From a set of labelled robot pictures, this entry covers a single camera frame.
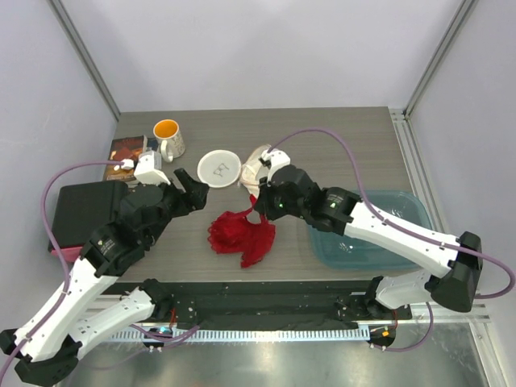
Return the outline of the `white mesh laundry bag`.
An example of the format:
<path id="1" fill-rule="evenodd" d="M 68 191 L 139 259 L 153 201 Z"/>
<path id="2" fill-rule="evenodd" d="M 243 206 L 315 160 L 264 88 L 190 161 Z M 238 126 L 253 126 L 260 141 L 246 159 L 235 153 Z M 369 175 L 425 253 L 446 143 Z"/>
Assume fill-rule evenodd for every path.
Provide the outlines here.
<path id="1" fill-rule="evenodd" d="M 245 161 L 229 150 L 218 149 L 208 152 L 198 162 L 198 178 L 215 189 L 225 188 L 234 183 L 254 189 L 258 186 L 259 172 L 262 169 L 259 159 L 269 148 L 269 144 L 259 146 Z"/>

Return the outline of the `red lace bra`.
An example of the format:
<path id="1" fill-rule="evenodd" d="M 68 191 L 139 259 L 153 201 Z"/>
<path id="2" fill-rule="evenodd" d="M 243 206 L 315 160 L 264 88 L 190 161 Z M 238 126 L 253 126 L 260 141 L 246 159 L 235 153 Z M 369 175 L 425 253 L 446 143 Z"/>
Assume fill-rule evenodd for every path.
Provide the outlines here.
<path id="1" fill-rule="evenodd" d="M 225 211 L 208 228 L 208 242 L 217 254 L 240 254 L 240 267 L 250 268 L 260 263 L 271 251 L 276 226 L 262 214 L 258 223 L 249 221 L 257 199 L 249 195 L 250 207 L 240 212 Z"/>

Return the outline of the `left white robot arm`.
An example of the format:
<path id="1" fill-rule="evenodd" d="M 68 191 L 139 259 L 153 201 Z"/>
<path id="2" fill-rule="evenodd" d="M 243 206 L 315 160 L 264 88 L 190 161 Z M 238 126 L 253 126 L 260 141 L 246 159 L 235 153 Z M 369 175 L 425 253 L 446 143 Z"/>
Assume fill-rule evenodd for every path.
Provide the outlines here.
<path id="1" fill-rule="evenodd" d="M 147 279 L 122 301 L 89 318 L 88 306 L 112 286 L 156 243 L 174 219 L 201 210 L 209 187 L 184 169 L 175 170 L 182 184 L 123 188 L 115 217 L 94 230 L 62 285 L 38 313 L 17 329 L 1 333 L 1 349 L 17 360 L 24 383 L 53 386 L 64 380 L 94 347 L 133 323 L 164 321 L 173 296 L 156 279 Z"/>

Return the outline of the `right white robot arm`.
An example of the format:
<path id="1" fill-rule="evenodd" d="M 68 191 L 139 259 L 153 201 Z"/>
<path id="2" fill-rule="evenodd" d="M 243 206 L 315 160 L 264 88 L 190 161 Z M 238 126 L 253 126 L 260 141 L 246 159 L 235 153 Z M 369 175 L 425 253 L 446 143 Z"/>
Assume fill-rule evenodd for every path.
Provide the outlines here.
<path id="1" fill-rule="evenodd" d="M 269 221 L 285 216 L 303 220 L 323 233 L 376 244 L 412 261 L 420 271 L 371 280 L 364 308 L 373 318 L 414 302 L 433 301 L 449 310 L 472 309 L 483 268 L 481 239 L 472 232 L 446 235 L 413 224 L 377 207 L 357 193 L 339 187 L 320 188 L 292 164 L 265 164 L 256 211 Z"/>

